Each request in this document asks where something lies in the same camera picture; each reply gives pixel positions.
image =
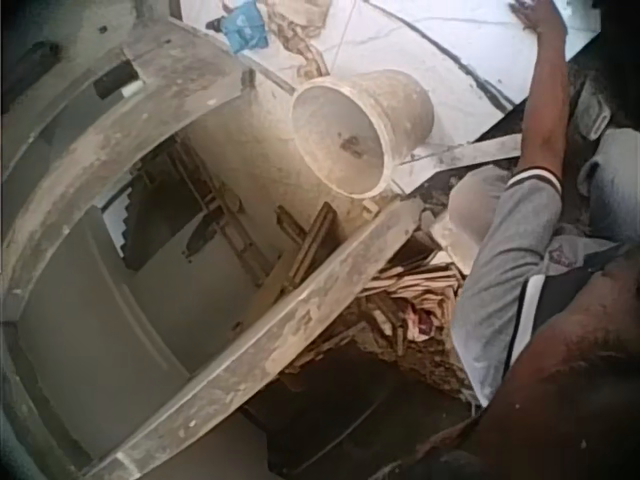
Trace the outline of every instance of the blue object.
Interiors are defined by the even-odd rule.
[[[231,51],[236,54],[243,50],[267,48],[267,28],[255,2],[243,3],[228,16],[220,19],[220,29],[227,37]]]

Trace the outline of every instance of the gray shirt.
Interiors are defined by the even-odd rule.
[[[475,393],[487,405],[502,381],[514,333],[518,297],[534,275],[558,275],[582,265],[605,240],[555,235],[562,209],[559,180],[525,170],[507,184],[452,322],[453,343]]]

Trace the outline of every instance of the striped sleeve cuff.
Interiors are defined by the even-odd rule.
[[[541,167],[526,168],[515,174],[507,183],[507,190],[529,180],[539,180],[544,182],[558,192],[558,195],[562,196],[562,182],[558,176],[550,170]]]

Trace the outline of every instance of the white marble floor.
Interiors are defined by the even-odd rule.
[[[181,0],[184,22],[204,30],[224,15],[223,1]],[[233,6],[243,0],[226,1]],[[260,2],[268,5],[260,7],[270,30],[276,29],[267,9],[287,1]],[[597,34],[599,17],[587,10],[588,2],[556,1],[566,12],[571,57]],[[429,91],[436,123],[419,149],[426,158],[394,173],[396,189],[405,193],[437,170],[433,154],[473,142],[527,96],[535,62],[535,37],[512,16],[507,0],[333,0],[324,27],[308,38],[295,24],[285,27],[289,33],[270,33],[269,48],[241,58],[292,88],[308,79],[301,67],[319,57],[318,63],[339,78],[393,68],[413,75]],[[291,42],[292,36],[299,41]],[[302,48],[291,47],[301,43]]]

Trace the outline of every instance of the person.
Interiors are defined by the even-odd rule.
[[[538,53],[515,174],[477,170],[449,216],[481,242],[452,337],[485,408],[395,469],[406,479],[637,478],[640,135],[607,132],[584,175],[592,237],[558,231],[569,117],[553,0],[513,13]]]

